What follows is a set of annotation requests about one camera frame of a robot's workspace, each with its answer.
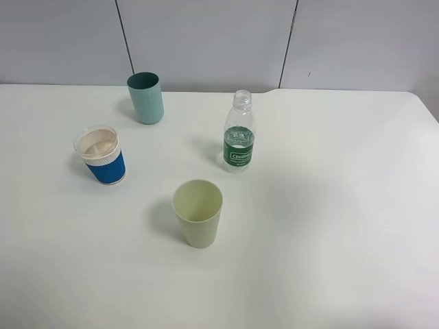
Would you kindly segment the clear green-label water bottle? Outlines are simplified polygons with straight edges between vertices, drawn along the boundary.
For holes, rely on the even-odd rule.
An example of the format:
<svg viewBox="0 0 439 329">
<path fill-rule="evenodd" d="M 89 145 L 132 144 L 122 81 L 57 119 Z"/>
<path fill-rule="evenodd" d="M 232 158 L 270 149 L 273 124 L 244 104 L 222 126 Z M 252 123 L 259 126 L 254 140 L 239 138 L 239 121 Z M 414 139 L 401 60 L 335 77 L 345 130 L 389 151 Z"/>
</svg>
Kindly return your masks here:
<svg viewBox="0 0 439 329">
<path fill-rule="evenodd" d="M 224 124 L 223 159 L 227 171 L 239 173 L 248 168 L 255 134 L 252 95 L 247 90 L 238 90 Z"/>
</svg>

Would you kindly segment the blue sleeved paper cup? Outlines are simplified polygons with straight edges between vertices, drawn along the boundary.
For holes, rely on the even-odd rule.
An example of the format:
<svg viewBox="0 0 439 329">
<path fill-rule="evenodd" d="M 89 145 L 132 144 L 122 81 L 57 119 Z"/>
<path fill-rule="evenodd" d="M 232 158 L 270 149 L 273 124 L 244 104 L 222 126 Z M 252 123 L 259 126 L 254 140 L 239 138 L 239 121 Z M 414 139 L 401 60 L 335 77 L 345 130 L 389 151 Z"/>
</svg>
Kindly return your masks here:
<svg viewBox="0 0 439 329">
<path fill-rule="evenodd" d="M 116 184 L 124 178 L 126 166 L 118 134 L 113 128 L 88 127 L 75 137 L 73 148 L 100 183 Z"/>
</svg>

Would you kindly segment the light green plastic cup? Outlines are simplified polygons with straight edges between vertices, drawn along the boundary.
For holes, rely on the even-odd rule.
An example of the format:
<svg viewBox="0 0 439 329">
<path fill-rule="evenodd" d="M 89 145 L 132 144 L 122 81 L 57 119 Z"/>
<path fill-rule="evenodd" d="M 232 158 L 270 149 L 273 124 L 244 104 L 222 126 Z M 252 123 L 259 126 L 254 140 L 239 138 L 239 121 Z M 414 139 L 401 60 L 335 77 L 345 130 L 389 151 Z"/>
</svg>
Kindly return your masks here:
<svg viewBox="0 0 439 329">
<path fill-rule="evenodd" d="M 203 249 L 213 244 L 222 205 L 222 192 L 207 180 L 190 180 L 176 189 L 172 206 L 190 246 Z"/>
</svg>

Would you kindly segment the teal plastic cup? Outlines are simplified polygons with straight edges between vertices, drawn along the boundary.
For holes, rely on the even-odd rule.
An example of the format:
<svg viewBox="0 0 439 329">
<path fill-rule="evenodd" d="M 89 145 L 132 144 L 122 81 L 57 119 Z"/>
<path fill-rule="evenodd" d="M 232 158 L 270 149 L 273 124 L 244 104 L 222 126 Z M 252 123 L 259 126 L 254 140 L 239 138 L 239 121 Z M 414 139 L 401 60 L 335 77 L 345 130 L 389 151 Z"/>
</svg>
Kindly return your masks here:
<svg viewBox="0 0 439 329">
<path fill-rule="evenodd" d="M 127 86 L 138 120 L 147 125 L 158 123 L 164 115 L 159 77 L 151 72 L 135 73 Z"/>
</svg>

